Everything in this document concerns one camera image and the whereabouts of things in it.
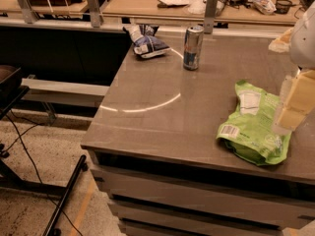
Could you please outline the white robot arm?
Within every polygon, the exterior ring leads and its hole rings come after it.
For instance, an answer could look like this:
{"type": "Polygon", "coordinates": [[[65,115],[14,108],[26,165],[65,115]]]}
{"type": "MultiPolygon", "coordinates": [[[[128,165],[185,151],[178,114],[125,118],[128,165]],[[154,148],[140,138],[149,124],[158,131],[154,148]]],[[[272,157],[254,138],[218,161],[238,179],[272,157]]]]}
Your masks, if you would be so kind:
{"type": "Polygon", "coordinates": [[[280,92],[272,129],[287,135],[315,108],[315,2],[295,24],[289,46],[291,61],[300,69],[295,77],[286,77],[280,92]]]}

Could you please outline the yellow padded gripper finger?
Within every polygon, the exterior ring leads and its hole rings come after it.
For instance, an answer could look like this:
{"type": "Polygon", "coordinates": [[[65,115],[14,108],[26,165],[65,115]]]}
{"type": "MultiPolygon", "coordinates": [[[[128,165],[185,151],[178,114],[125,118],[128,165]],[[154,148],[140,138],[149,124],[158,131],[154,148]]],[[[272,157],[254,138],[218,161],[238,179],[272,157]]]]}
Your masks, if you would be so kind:
{"type": "Polygon", "coordinates": [[[306,119],[315,108],[315,70],[303,70],[284,78],[280,103],[274,115],[272,130],[287,135],[306,119]]]}

